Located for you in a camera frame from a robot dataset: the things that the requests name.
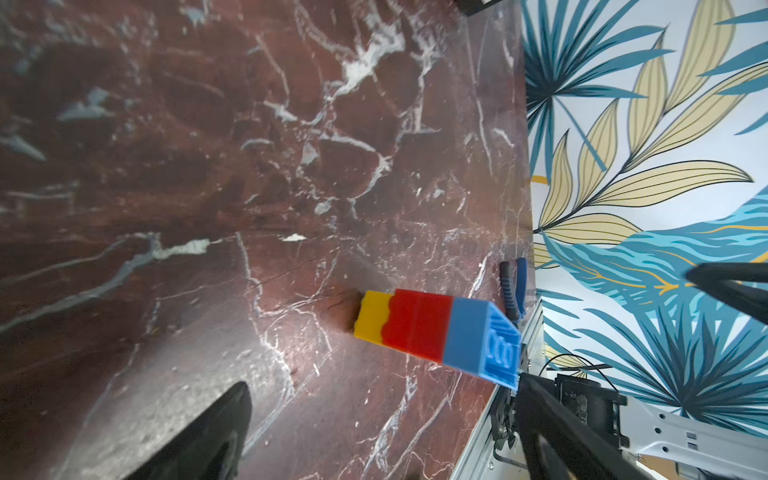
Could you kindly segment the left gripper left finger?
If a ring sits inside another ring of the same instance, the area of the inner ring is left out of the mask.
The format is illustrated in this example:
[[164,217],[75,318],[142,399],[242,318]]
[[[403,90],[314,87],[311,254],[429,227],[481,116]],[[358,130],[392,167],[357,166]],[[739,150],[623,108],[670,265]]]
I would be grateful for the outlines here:
[[129,477],[235,478],[251,414],[248,386],[237,382]]

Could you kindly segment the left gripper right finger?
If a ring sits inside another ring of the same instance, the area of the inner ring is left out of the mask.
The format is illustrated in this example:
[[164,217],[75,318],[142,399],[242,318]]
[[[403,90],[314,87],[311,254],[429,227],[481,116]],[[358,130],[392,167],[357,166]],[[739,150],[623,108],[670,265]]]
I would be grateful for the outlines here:
[[515,422],[532,479],[645,479],[605,440],[543,386],[520,375]]

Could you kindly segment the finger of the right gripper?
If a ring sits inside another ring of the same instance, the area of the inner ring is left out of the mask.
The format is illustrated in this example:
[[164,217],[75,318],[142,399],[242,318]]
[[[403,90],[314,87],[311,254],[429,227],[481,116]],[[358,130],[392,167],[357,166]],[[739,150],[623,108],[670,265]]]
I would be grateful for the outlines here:
[[767,291],[757,287],[767,284],[766,263],[702,263],[685,278],[720,302],[767,323]]

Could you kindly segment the blue lego brick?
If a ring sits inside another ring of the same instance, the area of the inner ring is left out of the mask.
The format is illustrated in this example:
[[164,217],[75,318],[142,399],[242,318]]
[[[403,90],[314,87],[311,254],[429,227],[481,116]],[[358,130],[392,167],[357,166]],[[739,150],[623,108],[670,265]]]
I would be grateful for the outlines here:
[[493,303],[453,298],[442,364],[518,390],[522,336]]

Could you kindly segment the red lego brick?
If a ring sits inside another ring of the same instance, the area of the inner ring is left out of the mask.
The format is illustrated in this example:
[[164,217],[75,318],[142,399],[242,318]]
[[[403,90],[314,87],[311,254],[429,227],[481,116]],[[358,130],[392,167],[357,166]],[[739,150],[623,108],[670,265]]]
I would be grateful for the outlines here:
[[389,348],[441,363],[454,298],[397,289],[389,300],[389,316],[381,330]]

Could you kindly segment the yellow orange lego brick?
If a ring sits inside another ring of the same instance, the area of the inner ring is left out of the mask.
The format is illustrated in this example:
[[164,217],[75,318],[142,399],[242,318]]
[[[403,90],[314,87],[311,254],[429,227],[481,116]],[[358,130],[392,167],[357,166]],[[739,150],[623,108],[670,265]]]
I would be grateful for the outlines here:
[[389,303],[393,294],[366,291],[354,324],[354,336],[369,343],[383,345],[382,330],[388,323]]

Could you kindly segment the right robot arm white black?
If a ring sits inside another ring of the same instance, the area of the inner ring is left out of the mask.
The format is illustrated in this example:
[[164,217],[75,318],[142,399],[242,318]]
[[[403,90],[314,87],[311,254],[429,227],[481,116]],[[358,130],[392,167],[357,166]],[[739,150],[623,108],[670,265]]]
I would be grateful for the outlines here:
[[590,328],[580,334],[607,353],[579,349],[582,360],[609,368],[626,397],[619,409],[626,450],[687,464],[712,476],[767,476],[767,266],[704,263],[686,274],[703,296],[745,324],[664,308],[637,326],[598,310],[616,339]]

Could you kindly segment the yellow black toolbox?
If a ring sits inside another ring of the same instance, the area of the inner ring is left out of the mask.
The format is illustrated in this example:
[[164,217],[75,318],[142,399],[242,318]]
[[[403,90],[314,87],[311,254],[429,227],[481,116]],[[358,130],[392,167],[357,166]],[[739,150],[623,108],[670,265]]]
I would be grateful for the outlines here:
[[502,0],[456,0],[459,10],[466,16],[476,15]]

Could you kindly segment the aluminium front frame rail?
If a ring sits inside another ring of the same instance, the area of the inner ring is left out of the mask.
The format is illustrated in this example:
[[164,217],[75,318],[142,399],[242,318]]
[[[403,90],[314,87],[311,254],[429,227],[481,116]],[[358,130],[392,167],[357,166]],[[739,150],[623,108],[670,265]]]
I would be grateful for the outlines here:
[[[522,331],[520,371],[535,374],[545,362],[543,306],[527,306]],[[515,394],[497,387],[457,462],[453,479],[527,479],[522,442],[512,430]]]

